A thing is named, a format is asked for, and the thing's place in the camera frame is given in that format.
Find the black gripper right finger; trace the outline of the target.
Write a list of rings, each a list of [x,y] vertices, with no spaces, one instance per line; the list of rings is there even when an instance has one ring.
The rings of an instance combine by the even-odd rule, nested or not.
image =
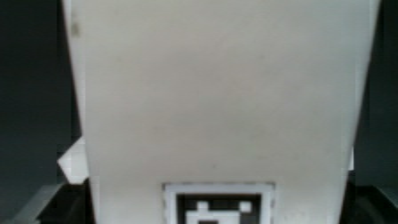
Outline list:
[[[348,172],[341,224],[398,224],[398,187],[361,186]]]

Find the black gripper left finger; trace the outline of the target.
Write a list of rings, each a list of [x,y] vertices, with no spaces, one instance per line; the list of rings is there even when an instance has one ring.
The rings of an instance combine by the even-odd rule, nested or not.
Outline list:
[[[45,185],[13,218],[13,224],[96,224],[89,181]]]

